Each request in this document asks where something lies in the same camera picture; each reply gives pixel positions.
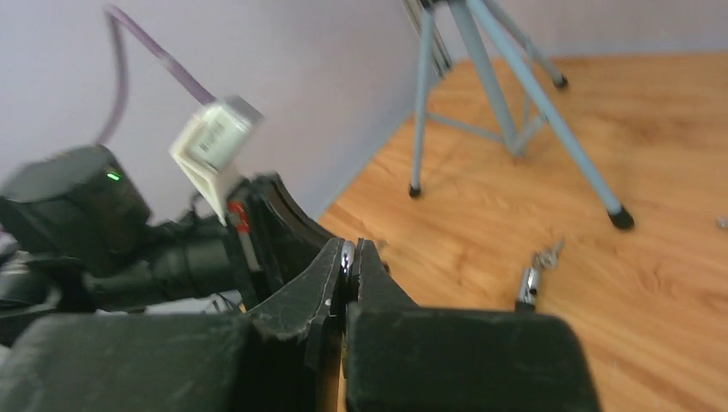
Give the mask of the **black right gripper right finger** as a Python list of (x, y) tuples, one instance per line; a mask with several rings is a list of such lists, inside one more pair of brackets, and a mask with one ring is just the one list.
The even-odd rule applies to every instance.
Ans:
[(347, 308), (350, 411), (599, 411), (570, 325), (553, 315), (420, 306), (361, 239)]

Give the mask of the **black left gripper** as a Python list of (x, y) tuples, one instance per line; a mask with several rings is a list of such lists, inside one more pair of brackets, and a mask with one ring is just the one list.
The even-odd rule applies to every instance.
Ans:
[(303, 211), (277, 173), (240, 178), (224, 212), (234, 286), (246, 310), (293, 281), (333, 237)]

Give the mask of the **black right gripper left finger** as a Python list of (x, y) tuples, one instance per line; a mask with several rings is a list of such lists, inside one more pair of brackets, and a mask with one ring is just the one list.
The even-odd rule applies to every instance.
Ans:
[(342, 239), (237, 314), (34, 322), (1, 367), (4, 411), (333, 411)]

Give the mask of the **green cable lock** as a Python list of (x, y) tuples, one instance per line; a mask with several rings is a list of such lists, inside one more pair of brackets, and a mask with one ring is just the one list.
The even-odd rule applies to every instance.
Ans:
[(534, 312), (536, 310), (541, 275), (542, 271), (536, 266), (524, 270), (514, 303), (516, 312)]

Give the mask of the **cable lock keys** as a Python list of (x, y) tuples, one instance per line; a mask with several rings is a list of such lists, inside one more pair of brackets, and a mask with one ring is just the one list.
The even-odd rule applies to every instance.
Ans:
[(540, 270), (553, 270), (559, 264), (559, 255), (565, 245), (565, 239), (561, 238), (552, 247), (546, 247), (533, 254), (531, 263)]

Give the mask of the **small brass padlock with keys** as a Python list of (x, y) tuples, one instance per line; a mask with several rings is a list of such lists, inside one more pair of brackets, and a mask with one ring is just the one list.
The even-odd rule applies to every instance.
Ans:
[(341, 250), (341, 270), (344, 279), (348, 282), (352, 276), (352, 268), (355, 260), (355, 243), (350, 240), (343, 242)]

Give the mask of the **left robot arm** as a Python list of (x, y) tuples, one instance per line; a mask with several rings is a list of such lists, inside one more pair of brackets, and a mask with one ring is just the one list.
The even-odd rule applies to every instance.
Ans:
[(27, 163), (1, 185), (1, 344), (54, 313), (141, 312), (237, 292), (253, 307), (291, 282), (331, 233), (277, 173), (234, 184), (222, 215), (191, 206), (149, 223), (114, 154), (81, 146)]

